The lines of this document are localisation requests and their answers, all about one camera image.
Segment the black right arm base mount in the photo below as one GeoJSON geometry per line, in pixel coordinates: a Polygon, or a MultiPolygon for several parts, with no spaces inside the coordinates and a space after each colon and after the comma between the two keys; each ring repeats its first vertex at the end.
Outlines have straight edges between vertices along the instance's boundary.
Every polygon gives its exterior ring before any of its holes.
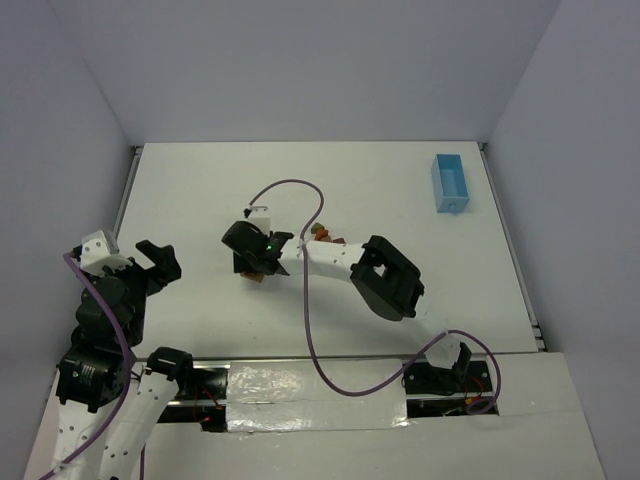
{"type": "Polygon", "coordinates": [[[427,360],[412,364],[403,374],[402,385],[408,395],[439,395],[491,393],[489,369],[485,361],[473,360],[472,352],[462,342],[458,356],[450,368],[431,365],[427,360]]]}

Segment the blue plastic box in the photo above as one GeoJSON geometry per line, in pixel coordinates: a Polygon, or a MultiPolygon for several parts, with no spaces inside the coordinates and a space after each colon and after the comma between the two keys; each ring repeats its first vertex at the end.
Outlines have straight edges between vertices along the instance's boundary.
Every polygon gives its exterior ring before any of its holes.
{"type": "Polygon", "coordinates": [[[438,213],[460,214],[470,199],[462,159],[456,154],[437,154],[431,167],[438,213]]]}

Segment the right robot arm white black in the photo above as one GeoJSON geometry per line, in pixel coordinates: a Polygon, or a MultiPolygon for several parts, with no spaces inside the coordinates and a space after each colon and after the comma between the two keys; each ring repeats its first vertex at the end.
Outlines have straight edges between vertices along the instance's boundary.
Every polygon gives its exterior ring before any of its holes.
{"type": "Polygon", "coordinates": [[[434,359],[438,367],[449,368],[456,362],[459,342],[446,321],[431,313],[420,269],[385,237],[336,243],[318,239],[311,223],[294,234],[242,219],[228,228],[222,243],[233,254],[237,274],[302,279],[305,340],[311,356],[318,356],[311,310],[311,278],[315,276],[351,285],[374,316],[408,324],[412,332],[433,344],[423,355],[434,359]]]}

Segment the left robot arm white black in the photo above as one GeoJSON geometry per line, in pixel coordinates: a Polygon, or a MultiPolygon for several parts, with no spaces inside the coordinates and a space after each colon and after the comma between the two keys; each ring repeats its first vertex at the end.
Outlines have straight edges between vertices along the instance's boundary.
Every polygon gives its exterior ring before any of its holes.
{"type": "Polygon", "coordinates": [[[182,274],[172,246],[143,240],[136,248],[150,267],[122,255],[107,231],[63,256],[83,291],[71,346],[57,365],[59,423],[48,479],[142,474],[147,441],[192,373],[192,355],[169,347],[134,370],[147,300],[182,274]]]}

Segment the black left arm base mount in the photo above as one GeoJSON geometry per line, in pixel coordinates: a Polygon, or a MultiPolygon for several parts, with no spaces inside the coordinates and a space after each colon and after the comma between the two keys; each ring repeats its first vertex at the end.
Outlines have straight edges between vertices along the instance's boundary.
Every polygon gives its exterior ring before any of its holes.
{"type": "Polygon", "coordinates": [[[133,399],[162,423],[193,423],[201,430],[227,430],[228,369],[196,367],[190,354],[162,348],[130,374],[133,399]]]}

